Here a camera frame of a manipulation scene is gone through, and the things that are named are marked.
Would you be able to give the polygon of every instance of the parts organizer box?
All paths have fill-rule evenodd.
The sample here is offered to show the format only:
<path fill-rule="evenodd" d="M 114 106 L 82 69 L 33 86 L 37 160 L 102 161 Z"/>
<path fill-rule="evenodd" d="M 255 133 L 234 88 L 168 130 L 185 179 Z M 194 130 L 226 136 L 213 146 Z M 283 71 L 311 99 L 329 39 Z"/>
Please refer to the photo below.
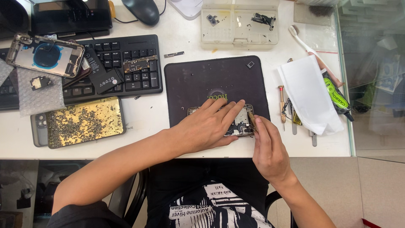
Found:
<path fill-rule="evenodd" d="M 203 0 L 201 42 L 207 49 L 272 49 L 279 40 L 279 0 Z M 269 25 L 252 21 L 255 13 L 274 20 Z M 208 19 L 215 17 L 218 23 Z"/>

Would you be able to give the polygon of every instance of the hoco logo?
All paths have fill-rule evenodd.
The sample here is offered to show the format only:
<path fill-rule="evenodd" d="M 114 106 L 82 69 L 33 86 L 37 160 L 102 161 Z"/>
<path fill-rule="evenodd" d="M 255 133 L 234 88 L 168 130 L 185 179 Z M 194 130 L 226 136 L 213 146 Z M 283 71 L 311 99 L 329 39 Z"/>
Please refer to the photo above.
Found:
<path fill-rule="evenodd" d="M 228 100 L 228 94 L 222 88 L 214 88 L 208 92 L 207 98 L 218 100 L 219 98 L 225 98 Z"/>

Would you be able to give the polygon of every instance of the white desk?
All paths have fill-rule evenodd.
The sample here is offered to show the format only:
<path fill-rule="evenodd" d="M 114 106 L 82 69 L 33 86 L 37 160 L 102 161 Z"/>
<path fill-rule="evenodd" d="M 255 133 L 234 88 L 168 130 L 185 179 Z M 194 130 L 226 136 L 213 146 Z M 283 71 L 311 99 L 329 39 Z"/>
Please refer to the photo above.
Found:
<path fill-rule="evenodd" d="M 28 1 L 21 1 L 26 9 L 30 9 Z M 123 21 L 133 20 L 134 16 L 114 0 L 117 18 Z M 158 1 L 160 11 L 164 1 Z M 270 116 L 273 123 L 280 129 L 280 134 L 291 157 L 344 157 L 350 156 L 349 136 L 346 118 L 341 116 L 345 130 L 332 136 L 318 136 L 318 146 L 313 147 L 308 130 L 298 126 L 298 133 L 292 134 L 291 122 L 286 122 L 286 131 L 282 129 L 280 120 L 280 100 L 278 85 L 281 79 L 277 66 L 289 58 L 300 59 L 307 56 L 305 50 L 294 40 L 288 31 L 293 22 L 293 2 L 281 1 L 279 6 L 279 37 L 278 44 L 269 51 L 245 50 L 213 50 L 202 49 L 200 46 L 201 17 L 188 21 L 167 4 L 166 12 L 160 17 L 155 27 L 148 27 L 140 22 L 121 24 L 113 20 L 113 29 L 107 36 L 125 37 L 145 34 L 156 34 L 159 38 L 160 62 L 162 68 L 168 63 L 208 60 L 234 56 L 256 55 L 261 59 L 264 83 Z M 9 47 L 11 41 L 0 42 L 0 48 Z M 184 51 L 184 55 L 163 58 L 163 54 Z M 341 78 L 338 54 L 321 53 L 338 78 Z M 20 118 L 18 111 L 0 112 L 0 159 L 95 159 L 113 149 L 141 140 L 158 131 L 169 128 L 166 88 L 161 94 L 122 99 L 126 122 L 134 126 L 120 136 L 114 136 L 92 142 L 51 150 L 48 147 L 37 148 L 32 143 L 30 118 Z M 229 146 L 215 148 L 183 157 L 252 157 L 254 138 L 240 138 Z"/>

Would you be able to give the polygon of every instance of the floor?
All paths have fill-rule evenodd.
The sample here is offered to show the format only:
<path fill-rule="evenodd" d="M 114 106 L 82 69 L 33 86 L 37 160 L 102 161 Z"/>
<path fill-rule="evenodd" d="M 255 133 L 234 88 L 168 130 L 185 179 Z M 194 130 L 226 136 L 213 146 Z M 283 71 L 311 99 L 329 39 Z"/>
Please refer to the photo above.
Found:
<path fill-rule="evenodd" d="M 405 163 L 361 157 L 291 158 L 291 167 L 338 228 L 363 228 L 362 218 L 383 228 L 402 227 Z M 270 207 L 267 217 L 277 228 L 290 227 L 290 210 L 282 199 Z M 145 201 L 133 227 L 143 228 L 146 218 Z"/>

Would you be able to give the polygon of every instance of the toothbrush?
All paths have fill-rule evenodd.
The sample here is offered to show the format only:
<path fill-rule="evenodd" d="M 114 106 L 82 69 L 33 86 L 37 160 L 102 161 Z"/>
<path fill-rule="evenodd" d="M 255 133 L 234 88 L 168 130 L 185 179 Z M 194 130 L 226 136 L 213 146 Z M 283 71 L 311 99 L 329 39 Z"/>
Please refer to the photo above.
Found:
<path fill-rule="evenodd" d="M 288 30 L 290 31 L 291 35 L 293 37 L 295 37 L 295 39 L 298 41 L 298 43 L 300 43 L 306 50 L 308 53 L 312 52 L 314 55 L 316 55 L 319 60 L 321 60 L 323 62 L 323 64 L 325 65 L 325 68 L 328 68 L 330 74 L 330 78 L 332 79 L 332 81 L 336 84 L 337 87 L 340 87 L 342 85 L 344 85 L 344 83 L 340 82 L 339 79 L 337 79 L 335 77 L 335 75 L 330 71 L 330 67 L 328 67 L 325 63 L 325 61 L 319 56 L 319 54 L 312 48 L 310 48 L 308 45 L 306 45 L 299 37 L 298 34 L 300 33 L 300 30 L 297 28 L 297 26 L 295 25 L 291 25 L 290 27 L 288 27 Z"/>

